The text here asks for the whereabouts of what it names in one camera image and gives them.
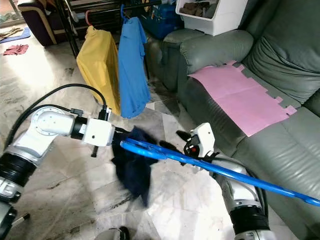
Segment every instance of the marble floor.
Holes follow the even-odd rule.
[[[0,44],[0,52],[16,44],[28,44],[23,55],[1,55],[0,149],[19,114],[50,90],[68,83],[84,83],[68,43],[42,47],[34,36]],[[151,102],[132,119],[113,115],[111,122],[131,130],[138,126],[158,140],[182,149],[176,130],[195,127],[192,119],[156,79],[149,81]],[[57,92],[45,103],[84,110],[96,116],[99,106],[86,89]],[[28,126],[28,121],[21,131]],[[8,240],[94,240],[112,227],[129,228],[136,240],[232,240],[232,223],[221,190],[209,174],[173,160],[152,165],[149,207],[132,200],[121,186],[110,161],[110,147],[92,147],[78,140],[57,137],[53,149],[36,170],[15,205],[31,219],[13,228]],[[297,239],[270,209],[270,227],[279,240]]]

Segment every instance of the white storage box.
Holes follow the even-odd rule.
[[[185,3],[198,3],[195,0],[177,0],[175,12],[182,16],[186,29],[199,30],[210,35],[219,35],[237,29],[244,14],[248,0],[204,0],[216,3],[213,18],[188,15],[180,12]]]

